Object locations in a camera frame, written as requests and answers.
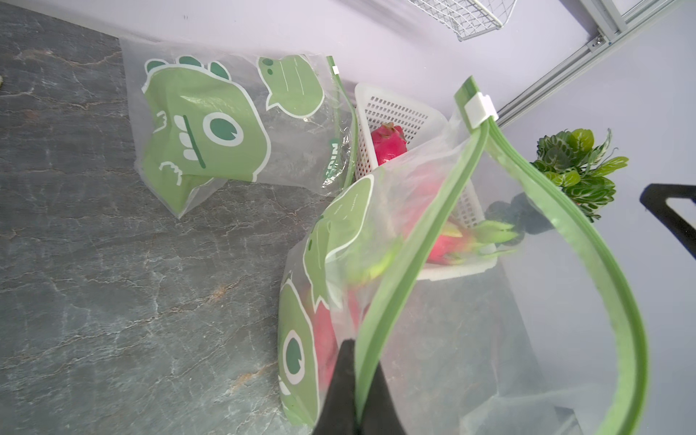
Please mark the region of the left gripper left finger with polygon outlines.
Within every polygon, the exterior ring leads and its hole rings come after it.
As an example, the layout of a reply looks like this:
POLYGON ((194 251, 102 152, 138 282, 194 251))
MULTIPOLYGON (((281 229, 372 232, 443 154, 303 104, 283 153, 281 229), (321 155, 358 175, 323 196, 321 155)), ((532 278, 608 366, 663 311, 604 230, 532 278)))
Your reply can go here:
POLYGON ((355 411, 355 341, 340 347, 333 377, 313 435, 354 435, 358 433, 355 411))

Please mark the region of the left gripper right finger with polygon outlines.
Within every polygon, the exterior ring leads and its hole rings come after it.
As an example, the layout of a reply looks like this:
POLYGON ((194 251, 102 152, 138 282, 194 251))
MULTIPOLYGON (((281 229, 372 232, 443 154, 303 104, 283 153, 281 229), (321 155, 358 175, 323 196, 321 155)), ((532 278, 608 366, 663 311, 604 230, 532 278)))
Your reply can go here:
POLYGON ((360 423, 364 435, 405 435, 382 366, 376 368, 360 423))

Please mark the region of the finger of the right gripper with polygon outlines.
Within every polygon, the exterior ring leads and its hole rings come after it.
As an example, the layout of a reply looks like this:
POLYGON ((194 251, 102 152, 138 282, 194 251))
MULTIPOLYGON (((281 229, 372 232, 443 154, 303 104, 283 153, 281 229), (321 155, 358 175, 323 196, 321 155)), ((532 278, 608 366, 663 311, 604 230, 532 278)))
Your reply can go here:
POLYGON ((641 204, 695 257, 695 228, 668 205, 669 199, 688 199, 695 204, 695 186, 652 183, 640 196, 641 204))

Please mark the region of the zip-top bag green print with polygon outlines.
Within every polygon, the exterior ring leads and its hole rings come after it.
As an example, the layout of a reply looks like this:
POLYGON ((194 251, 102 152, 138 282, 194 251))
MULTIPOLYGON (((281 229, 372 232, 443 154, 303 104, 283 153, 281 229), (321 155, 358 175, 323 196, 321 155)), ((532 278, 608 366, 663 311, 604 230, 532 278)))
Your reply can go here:
POLYGON ((357 119, 332 56, 120 46, 135 168, 174 216, 229 181, 326 197, 353 183, 357 119))
POLYGON ((380 364, 409 434, 634 434, 648 387, 645 329, 609 246, 584 213, 498 127, 473 79, 435 176, 376 168, 338 195, 289 253, 284 284, 309 288, 318 257, 339 350, 355 341, 361 421, 380 364), (526 194, 554 228, 486 257, 496 266, 418 280, 469 182, 486 209, 526 194))

